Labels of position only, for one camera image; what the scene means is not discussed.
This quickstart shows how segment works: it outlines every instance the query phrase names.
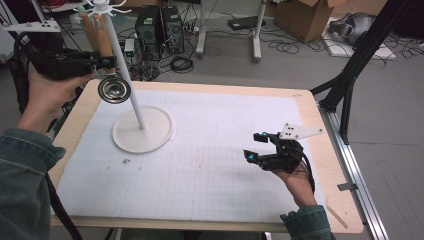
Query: round base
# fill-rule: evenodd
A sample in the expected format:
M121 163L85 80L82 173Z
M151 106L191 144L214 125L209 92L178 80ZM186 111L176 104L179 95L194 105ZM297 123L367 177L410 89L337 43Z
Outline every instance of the round base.
M162 147L173 131L171 117L163 110L141 107L140 111L145 129L140 129L134 110L122 114L113 126L115 144L131 153L148 153Z

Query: human hand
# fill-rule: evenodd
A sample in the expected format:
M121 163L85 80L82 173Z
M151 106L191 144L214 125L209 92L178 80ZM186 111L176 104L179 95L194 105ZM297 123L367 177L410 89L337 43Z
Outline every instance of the human hand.
M287 189L293 195L294 202L299 207L317 205L308 174L301 165L297 166L292 173L287 173L283 170L274 170L272 172L284 181Z
M81 77L54 81L36 70L29 74L29 101L17 128L44 134L51 121L59 116L61 107L76 97L75 89L94 77Z

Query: wooden table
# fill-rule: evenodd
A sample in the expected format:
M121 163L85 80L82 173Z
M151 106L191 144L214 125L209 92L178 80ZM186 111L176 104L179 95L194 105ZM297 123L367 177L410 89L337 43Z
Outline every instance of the wooden table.
M98 83L98 80L93 80L87 85L54 141L55 146L61 146L67 149L64 158L49 173L56 187L59 184L66 164L76 149L85 128L101 101L97 94ZM339 191L337 187L338 184L343 184L346 180L329 135L325 130L325 125L316 102L309 91L155 82L133 82L133 85L136 89L293 98L297 104L302 123L308 127L324 130L323 134L310 137L307 141L321 181L320 184L324 192L325 203L328 209L327 215L330 219L332 231L334 233L360 233L363 231L363 224L351 193L349 191ZM283 223L228 223L104 217L72 217L72 219L77 226L87 227L287 232ZM52 217L52 225L61 225L61 223L56 217Z

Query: gray floor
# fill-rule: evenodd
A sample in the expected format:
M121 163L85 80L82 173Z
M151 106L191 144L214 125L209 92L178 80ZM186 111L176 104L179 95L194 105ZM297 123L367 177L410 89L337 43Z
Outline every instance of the gray floor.
M225 28L225 19L208 24ZM274 29L268 21L266 29ZM80 44L83 38L77 37ZM298 44L299 53L280 53L262 42L262 61L252 62L252 44L246 37L223 34L207 36L206 54L193 56L195 68L188 74L170 73L174 82L312 89L337 76L348 59L330 57ZM360 75L354 90L349 140L371 196L390 239L422 239L424 236L424 57L404 58L384 66L373 60ZM14 85L5 66L0 68L0 131L13 127L19 112ZM170 82L161 75L159 82ZM324 94L316 96L317 100ZM66 239L63 228L52 229L52 239ZM84 228L89 239L103 239L106 229ZM338 239L371 239L338 235ZM289 239L273 234L273 239Z

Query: grid paper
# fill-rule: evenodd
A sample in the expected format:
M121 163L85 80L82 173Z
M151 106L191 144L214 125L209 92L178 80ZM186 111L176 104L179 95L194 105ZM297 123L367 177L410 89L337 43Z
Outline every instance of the grid paper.
M243 149L275 153L273 144L253 141L253 133L275 134L286 122L301 125L293 99L135 93L140 106L168 112L174 124L171 139L147 154L119 149L111 130L116 119L132 109L131 103L101 102L59 183L59 196L70 215L280 223L280 214L297 210L284 183L247 163L243 155ZM300 143L313 167L306 140ZM314 177L315 196L323 204Z

